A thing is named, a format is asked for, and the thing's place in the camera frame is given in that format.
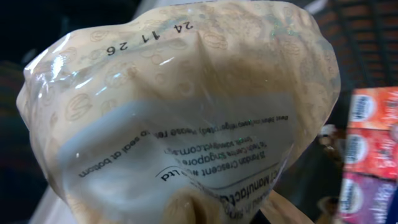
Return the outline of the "beige pouch white label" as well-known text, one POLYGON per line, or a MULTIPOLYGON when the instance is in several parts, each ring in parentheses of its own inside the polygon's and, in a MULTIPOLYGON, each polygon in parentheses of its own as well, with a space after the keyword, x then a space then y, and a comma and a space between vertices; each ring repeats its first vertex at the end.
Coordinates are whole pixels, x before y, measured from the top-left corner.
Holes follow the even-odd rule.
POLYGON ((249 223, 341 89, 313 16, 280 1, 79 29, 24 77, 32 150, 79 223, 249 223))

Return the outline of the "kleenex tissue multipack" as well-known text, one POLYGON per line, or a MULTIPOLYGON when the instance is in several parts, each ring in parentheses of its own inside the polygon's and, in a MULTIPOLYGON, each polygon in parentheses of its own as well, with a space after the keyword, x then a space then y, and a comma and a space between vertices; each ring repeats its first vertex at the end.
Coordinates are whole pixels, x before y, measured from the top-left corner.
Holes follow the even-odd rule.
POLYGON ((397 190, 397 87, 353 92, 344 163, 338 218, 385 223, 397 190))

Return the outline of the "cookie pouch brown white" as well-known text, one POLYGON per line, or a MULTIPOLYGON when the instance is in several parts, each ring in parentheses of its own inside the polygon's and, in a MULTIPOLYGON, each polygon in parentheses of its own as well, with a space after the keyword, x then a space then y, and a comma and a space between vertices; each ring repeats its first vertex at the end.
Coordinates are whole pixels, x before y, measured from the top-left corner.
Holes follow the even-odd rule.
POLYGON ((336 164, 344 164, 346 132, 334 124, 326 124, 318 134, 318 142, 324 151, 336 164))

